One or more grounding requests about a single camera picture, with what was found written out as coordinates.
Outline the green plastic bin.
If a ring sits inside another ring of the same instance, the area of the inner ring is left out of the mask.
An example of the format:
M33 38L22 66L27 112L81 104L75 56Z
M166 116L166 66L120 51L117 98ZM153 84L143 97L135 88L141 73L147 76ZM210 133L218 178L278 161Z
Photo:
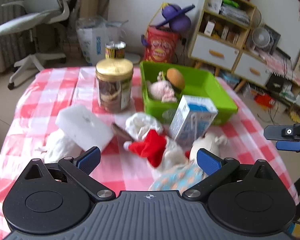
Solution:
M147 89L148 81L154 83L159 72L166 72L169 68L176 68L183 75L185 79L184 95L210 98L213 101L218 109L218 114L212 123L213 125L225 124L232 115L238 112L235 102L210 72L177 64L142 61L140 62L140 72L145 113L155 117L163 124L171 123L178 103L162 103L161 101L153 100Z

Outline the wooden shelf cabinet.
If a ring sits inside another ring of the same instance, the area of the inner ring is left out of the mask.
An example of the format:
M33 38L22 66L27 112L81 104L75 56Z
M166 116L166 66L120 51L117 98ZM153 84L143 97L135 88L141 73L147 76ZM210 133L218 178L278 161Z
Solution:
M246 0L204 0L188 48L194 68L204 65L234 72L257 7Z

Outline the blue white milk carton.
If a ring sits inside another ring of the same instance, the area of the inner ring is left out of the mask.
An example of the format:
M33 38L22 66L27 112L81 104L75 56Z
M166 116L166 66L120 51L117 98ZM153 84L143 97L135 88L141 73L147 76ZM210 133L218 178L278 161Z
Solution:
M218 114L210 98L183 95L169 127L169 136L183 148L191 148Z

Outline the purple jumping ball toy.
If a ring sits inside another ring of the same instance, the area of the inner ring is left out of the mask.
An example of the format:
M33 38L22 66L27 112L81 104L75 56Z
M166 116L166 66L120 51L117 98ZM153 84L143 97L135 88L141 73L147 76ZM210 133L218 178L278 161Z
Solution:
M161 15L165 20L155 27L159 29L168 24L171 31L175 33L185 33L190 30L192 24L190 18L186 16L186 13L194 8L194 4L181 8L176 4L163 3L161 6Z

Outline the red white checkered tablecloth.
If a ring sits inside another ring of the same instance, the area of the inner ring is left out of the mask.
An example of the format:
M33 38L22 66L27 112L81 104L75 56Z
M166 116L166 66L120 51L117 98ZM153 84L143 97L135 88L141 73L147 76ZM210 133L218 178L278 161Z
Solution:
M150 187L158 172L126 151L125 141L110 130L111 124L124 127L133 114L143 118L141 93L141 73L135 68L129 108L111 114L98 104L93 68L48 69L37 75L17 103L0 153L0 239L10 232L3 201L33 158L52 163L97 145L102 156L93 178L115 192Z

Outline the white office chair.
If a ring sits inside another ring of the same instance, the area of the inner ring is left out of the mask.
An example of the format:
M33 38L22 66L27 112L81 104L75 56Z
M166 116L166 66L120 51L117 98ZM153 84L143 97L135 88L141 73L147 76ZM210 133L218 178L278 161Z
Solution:
M54 24L67 20L70 15L68 2L70 0L19 0L4 3L2 7L21 6L25 15L16 17L0 25L0 36L28 31L32 50L25 58L14 63L17 70L10 77L7 88L14 89L14 81L30 66L34 65L40 72L44 70L43 62L59 60L66 62L64 53L40 53L33 38L33 29L40 24Z

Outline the white cloth glove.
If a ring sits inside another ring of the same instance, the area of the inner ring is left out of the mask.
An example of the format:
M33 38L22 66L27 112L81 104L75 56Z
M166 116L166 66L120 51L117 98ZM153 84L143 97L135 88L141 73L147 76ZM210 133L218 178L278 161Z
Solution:
M45 164L57 163L64 157L78 157L82 149L61 129L52 132L46 139L46 144L37 149Z

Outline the white bear plush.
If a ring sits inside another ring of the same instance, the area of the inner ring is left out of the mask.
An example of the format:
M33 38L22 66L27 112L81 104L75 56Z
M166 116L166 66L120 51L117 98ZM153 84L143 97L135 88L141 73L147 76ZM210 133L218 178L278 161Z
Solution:
M228 142L226 136L221 135L217 136L213 132L206 132L203 137L198 138L192 144L192 148L190 150L189 160L197 163L197 152L204 148L214 155L220 157L219 149L225 146Z

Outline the red chips bucket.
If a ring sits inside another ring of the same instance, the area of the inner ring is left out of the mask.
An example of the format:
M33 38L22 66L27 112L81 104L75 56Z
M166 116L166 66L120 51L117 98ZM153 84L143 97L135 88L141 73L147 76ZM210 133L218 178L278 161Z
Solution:
M156 28L149 25L145 35L141 36L141 43L145 48L143 59L145 61L171 63L180 34L169 27Z

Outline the white sock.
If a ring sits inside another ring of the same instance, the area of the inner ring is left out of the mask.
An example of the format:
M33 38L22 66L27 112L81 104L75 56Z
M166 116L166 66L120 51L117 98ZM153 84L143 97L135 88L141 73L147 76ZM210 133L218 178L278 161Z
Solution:
M125 131L135 141L143 141L151 129L158 134L164 130L162 124L155 117L144 112L134 113L125 123Z

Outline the small white fan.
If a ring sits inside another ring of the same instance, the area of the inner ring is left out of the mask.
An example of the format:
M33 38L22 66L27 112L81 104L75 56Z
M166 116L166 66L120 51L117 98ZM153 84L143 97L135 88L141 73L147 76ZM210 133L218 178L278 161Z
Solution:
M270 33L264 27L257 27L251 34L251 48L268 51L271 42Z

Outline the yellow tin can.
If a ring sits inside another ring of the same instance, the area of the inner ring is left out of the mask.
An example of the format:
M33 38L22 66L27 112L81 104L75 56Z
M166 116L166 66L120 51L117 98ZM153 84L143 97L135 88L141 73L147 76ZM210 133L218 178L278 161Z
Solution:
M125 58L126 43L120 42L108 42L105 44L105 58L106 59L124 59Z

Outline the round bathroom scale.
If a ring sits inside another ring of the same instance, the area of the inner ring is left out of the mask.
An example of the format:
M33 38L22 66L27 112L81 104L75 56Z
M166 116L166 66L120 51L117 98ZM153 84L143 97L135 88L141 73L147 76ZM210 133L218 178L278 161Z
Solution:
M131 61L134 65L136 65L140 63L141 56L136 53L125 52L125 59Z

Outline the blue patterned cloth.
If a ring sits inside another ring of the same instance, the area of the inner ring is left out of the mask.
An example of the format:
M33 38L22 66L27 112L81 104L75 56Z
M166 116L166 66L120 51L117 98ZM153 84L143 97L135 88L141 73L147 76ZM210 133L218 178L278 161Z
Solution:
M179 193L182 194L207 177L208 175L196 163L180 164L165 171L153 182L148 190L178 190Z

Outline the santa plush toy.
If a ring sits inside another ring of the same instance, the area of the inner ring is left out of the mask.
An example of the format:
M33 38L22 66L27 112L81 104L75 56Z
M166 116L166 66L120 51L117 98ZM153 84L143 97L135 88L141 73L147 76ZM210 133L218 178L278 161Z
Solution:
M189 161L185 151L174 140L154 129L147 133L143 141L125 142L124 148L146 159L149 166L159 173Z

